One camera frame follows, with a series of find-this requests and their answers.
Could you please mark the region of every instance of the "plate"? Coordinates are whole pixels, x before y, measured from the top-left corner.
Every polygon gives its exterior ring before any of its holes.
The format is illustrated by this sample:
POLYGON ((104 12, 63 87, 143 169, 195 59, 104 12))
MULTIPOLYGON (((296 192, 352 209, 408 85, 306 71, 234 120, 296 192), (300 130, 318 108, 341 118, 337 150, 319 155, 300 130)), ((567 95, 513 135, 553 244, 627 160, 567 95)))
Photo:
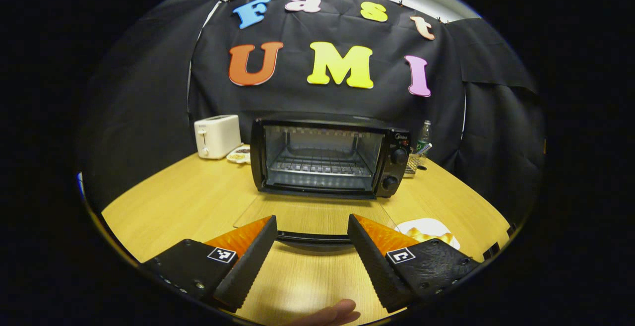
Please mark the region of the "plate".
MULTIPOLYGON (((442 236, 445 233, 451 233, 451 231, 449 231, 445 224, 434 218, 419 218, 399 223, 395 227, 395 231, 401 232, 405 235, 406 232, 412 227, 419 229, 419 231, 421 233, 424 233, 425 235, 431 236, 442 236)), ((457 251, 461 248, 461 244, 459 244, 458 240, 456 240, 454 233, 452 233, 452 239, 449 241, 449 244, 457 251)))
POLYGON ((227 154, 227 159, 234 163, 252 163, 252 155, 250 152, 249 145, 242 145, 236 147, 236 149, 232 150, 227 154))

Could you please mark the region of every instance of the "pink letter i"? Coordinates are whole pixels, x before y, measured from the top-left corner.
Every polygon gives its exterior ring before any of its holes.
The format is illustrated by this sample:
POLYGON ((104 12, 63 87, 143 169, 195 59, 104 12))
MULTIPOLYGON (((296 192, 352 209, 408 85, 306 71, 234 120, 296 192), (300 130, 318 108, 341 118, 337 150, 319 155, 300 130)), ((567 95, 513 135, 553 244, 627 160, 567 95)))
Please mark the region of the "pink letter i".
POLYGON ((424 59, 415 56, 404 57, 410 64, 410 76, 412 84, 408 87, 408 91, 413 95, 421 97, 430 97, 431 92, 426 84, 426 62, 424 59))

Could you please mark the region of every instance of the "oven control knob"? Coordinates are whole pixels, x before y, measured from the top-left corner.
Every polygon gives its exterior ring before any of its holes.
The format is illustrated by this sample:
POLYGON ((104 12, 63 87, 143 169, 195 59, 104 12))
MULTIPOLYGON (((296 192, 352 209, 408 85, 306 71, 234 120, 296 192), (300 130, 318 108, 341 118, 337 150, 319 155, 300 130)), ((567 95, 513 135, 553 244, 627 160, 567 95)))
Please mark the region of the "oven control knob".
POLYGON ((381 183, 381 185, 386 190, 392 192, 397 189, 397 186, 399 186, 399 180, 396 177, 388 176, 385 179, 383 179, 383 182, 381 183))
POLYGON ((404 165, 408 161, 408 152, 405 149, 395 150, 392 155, 390 155, 390 159, 392 159, 392 163, 397 165, 404 165))

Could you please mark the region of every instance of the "foam letter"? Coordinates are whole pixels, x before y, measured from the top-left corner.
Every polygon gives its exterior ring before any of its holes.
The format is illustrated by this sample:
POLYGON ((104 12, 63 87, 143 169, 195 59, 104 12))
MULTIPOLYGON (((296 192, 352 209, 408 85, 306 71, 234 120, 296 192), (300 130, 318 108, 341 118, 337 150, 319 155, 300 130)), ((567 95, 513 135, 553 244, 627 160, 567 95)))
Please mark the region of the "foam letter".
POLYGON ((243 44, 232 48, 229 50, 232 55, 231 61, 229 61, 229 79, 236 85, 263 84, 274 74, 277 52, 283 46, 282 42, 267 42, 260 46, 265 52, 265 57, 262 62, 262 69, 257 73, 247 72, 249 53, 256 47, 252 44, 243 44))
POLYGON ((271 0, 254 0, 246 5, 242 5, 234 9, 234 13, 240 16, 241 24, 240 29, 249 27, 254 23, 259 23, 265 19, 265 16, 260 16, 258 13, 264 13, 267 11, 265 3, 271 0))
POLYGON ((428 62, 415 56, 405 56, 404 58, 410 64, 410 77, 412 79, 412 84, 408 87, 408 91, 412 95, 430 97, 431 92, 426 83, 426 64, 428 62))
POLYGON ((385 14, 386 7, 383 7, 379 3, 363 2, 361 3, 361 15, 365 19, 372 19, 373 21, 385 22, 388 21, 388 15, 385 14))
POLYGON ((430 41, 435 39, 435 35, 431 34, 428 31, 428 28, 432 28, 430 23, 427 23, 422 17, 419 17, 419 16, 412 16, 410 19, 415 21, 415 26, 417 26, 417 30, 419 31, 419 34, 421 36, 426 37, 430 41))
POLYGON ((288 11, 318 12, 321 0, 291 0, 284 8, 288 11))
POLYGON ((342 58, 332 43, 313 42, 310 47, 315 51, 316 56, 313 63, 313 74, 307 77, 307 82, 328 84, 329 77, 326 75, 328 67, 336 84, 340 84, 350 70, 351 77, 346 80, 346 84, 355 88, 370 89, 373 87, 368 67, 370 56, 373 54, 370 48, 352 46, 346 57, 342 58))

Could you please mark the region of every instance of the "human hand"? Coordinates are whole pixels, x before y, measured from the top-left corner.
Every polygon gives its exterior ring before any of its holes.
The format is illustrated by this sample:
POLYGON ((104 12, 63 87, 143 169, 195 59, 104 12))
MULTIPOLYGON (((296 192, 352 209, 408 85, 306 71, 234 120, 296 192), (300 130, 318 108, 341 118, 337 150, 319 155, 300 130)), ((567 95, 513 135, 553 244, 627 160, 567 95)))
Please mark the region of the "human hand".
POLYGON ((355 310, 355 302, 351 299, 342 299, 333 306, 293 320, 284 326, 340 326, 359 319, 361 314, 353 310, 355 310))

